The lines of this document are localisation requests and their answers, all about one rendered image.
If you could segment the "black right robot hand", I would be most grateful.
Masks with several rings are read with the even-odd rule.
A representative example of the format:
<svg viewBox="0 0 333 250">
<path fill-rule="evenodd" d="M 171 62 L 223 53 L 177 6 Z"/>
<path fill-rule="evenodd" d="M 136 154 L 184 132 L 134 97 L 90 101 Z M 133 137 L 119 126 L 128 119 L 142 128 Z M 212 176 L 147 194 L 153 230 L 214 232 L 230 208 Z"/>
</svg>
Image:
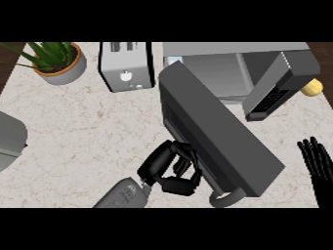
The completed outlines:
<svg viewBox="0 0 333 250">
<path fill-rule="evenodd" d="M 320 208 L 333 209 L 333 161 L 315 137 L 298 142 Z"/>
</svg>

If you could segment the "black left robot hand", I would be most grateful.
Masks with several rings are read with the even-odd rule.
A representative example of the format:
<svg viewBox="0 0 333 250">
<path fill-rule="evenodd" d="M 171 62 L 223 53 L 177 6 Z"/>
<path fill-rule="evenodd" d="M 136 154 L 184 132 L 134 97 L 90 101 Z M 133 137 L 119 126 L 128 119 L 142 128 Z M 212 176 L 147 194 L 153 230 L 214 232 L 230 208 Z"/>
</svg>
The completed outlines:
<svg viewBox="0 0 333 250">
<path fill-rule="evenodd" d="M 159 184 L 164 192 L 190 196 L 202 178 L 192 145 L 165 140 L 146 158 L 137 175 L 149 187 Z"/>
</svg>

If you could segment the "grey microwave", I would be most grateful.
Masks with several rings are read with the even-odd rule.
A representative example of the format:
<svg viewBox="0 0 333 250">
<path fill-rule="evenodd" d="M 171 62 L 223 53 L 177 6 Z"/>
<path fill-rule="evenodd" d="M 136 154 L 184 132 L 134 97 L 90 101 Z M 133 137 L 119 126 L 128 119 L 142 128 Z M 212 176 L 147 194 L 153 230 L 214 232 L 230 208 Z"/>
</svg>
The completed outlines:
<svg viewBox="0 0 333 250">
<path fill-rule="evenodd" d="M 173 94 L 240 104 L 249 121 L 264 120 L 320 73 L 304 42 L 165 42 L 164 66 Z"/>
</svg>

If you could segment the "yellow rounded object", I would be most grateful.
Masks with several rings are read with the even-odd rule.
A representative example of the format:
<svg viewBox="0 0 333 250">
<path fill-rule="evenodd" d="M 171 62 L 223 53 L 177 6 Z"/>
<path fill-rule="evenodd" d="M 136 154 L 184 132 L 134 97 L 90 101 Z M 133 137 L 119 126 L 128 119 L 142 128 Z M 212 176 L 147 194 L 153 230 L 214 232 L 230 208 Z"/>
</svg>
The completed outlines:
<svg viewBox="0 0 333 250">
<path fill-rule="evenodd" d="M 299 91 L 308 97 L 317 96 L 323 92 L 321 82 L 315 78 L 313 78 L 305 86 L 299 89 Z"/>
</svg>

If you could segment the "silver toaster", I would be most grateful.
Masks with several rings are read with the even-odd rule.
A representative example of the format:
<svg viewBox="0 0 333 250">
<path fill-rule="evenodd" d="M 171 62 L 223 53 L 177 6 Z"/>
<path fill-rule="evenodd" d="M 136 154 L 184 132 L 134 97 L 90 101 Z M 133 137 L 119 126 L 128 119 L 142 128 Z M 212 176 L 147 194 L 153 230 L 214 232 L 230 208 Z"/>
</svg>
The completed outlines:
<svg viewBox="0 0 333 250">
<path fill-rule="evenodd" d="M 100 42 L 99 73 L 112 93 L 155 87 L 150 42 Z"/>
</svg>

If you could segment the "green potted plant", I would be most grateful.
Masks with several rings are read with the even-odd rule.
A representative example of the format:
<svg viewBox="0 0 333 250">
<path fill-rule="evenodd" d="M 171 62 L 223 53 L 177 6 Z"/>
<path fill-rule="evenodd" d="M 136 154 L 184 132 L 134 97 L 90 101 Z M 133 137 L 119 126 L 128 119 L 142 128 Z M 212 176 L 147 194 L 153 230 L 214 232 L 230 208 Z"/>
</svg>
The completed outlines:
<svg viewBox="0 0 333 250">
<path fill-rule="evenodd" d="M 72 83 L 87 69 L 87 59 L 80 46 L 74 42 L 30 42 L 34 55 L 0 42 L 0 46 L 22 56 L 41 79 L 55 86 Z"/>
</svg>

